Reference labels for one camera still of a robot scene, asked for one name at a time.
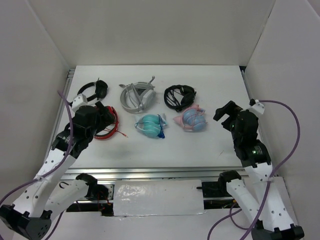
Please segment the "pink and blue cat-ear headphones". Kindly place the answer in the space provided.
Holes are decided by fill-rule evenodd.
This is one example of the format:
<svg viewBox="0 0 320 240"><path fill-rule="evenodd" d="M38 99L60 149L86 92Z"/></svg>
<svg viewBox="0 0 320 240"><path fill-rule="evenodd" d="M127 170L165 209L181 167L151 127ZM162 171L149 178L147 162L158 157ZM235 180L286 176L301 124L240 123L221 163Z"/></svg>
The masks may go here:
<svg viewBox="0 0 320 240"><path fill-rule="evenodd" d="M198 104L193 104L186 108L181 115L173 118L173 121L179 125L184 131L200 132L206 128L207 121L205 119L206 110Z"/></svg>

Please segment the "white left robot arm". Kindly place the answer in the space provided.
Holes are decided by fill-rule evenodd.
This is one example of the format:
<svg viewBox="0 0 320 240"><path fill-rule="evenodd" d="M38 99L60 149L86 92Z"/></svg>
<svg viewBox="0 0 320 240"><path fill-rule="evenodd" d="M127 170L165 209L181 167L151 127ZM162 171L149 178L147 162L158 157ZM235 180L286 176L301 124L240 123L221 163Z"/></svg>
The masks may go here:
<svg viewBox="0 0 320 240"><path fill-rule="evenodd" d="M23 186L23 193L12 204L1 205L3 223L28 240L41 240L52 221L73 202L81 198L109 200L112 191L87 173L79 174L62 189L57 190L56 186L94 136L115 122L112 108L99 101L94 106L84 105L76 110L55 137L37 175Z"/></svg>

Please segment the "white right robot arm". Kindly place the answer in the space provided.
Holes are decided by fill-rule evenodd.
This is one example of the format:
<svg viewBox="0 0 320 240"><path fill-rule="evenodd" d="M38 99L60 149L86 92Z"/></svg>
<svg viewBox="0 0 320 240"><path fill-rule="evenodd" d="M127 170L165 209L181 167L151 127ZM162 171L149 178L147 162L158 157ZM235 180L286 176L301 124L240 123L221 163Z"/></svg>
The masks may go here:
<svg viewBox="0 0 320 240"><path fill-rule="evenodd" d="M219 175L217 189L223 196L231 195L250 222L241 239L251 235L254 240L300 240L305 236L304 230L290 217L273 179L295 151L291 150L283 161L273 166L267 147L258 139L264 103L251 99L249 108L243 109L231 100L215 111L215 121L228 116L221 125L231 133L235 154L251 180L255 195L235 170Z"/></svg>

